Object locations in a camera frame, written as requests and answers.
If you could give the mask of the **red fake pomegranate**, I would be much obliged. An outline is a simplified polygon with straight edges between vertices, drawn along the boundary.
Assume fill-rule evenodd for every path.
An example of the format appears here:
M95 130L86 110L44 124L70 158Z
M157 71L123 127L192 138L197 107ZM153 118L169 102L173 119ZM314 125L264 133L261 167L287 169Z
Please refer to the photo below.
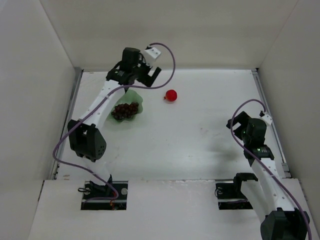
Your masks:
M178 98L178 94L173 89L167 90L165 95L164 95L164 97L163 97L163 99L168 101L168 102L174 102L174 101L177 100L177 98Z

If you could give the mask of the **dark red fake grapes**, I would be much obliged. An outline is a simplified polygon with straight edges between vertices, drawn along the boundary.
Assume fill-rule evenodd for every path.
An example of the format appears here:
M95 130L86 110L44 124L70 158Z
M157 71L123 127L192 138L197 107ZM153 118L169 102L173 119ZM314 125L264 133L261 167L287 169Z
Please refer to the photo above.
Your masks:
M131 102L130 104L121 103L114 107L114 110L111 112L111 116L116 121L128 120L135 116L138 113L138 110L138 102Z

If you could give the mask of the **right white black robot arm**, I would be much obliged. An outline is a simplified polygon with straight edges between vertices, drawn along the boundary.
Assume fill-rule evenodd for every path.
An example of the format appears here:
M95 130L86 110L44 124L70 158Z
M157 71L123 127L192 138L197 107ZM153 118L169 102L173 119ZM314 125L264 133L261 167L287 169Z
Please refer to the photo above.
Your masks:
M270 121L268 115L252 118L244 111L228 120L226 127L252 169L251 173L236 174L235 189L256 212L263 240L304 240L311 232L310 218L284 186L275 157L265 144Z

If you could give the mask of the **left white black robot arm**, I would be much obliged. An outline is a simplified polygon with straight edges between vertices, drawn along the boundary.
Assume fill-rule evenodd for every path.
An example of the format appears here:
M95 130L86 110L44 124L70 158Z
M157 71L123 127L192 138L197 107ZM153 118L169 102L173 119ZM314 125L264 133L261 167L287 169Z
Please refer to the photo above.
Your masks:
M122 52L121 61L107 73L102 89L87 112L78 120L69 121L67 125L69 131L83 121L70 133L69 144L78 157L89 160L87 168L101 159L106 151L107 142L101 133L101 128L114 105L136 81L146 87L153 85L161 69L157 67L152 75L149 75L149 72L160 55L160 50L152 46L147 46L142 51L126 47Z

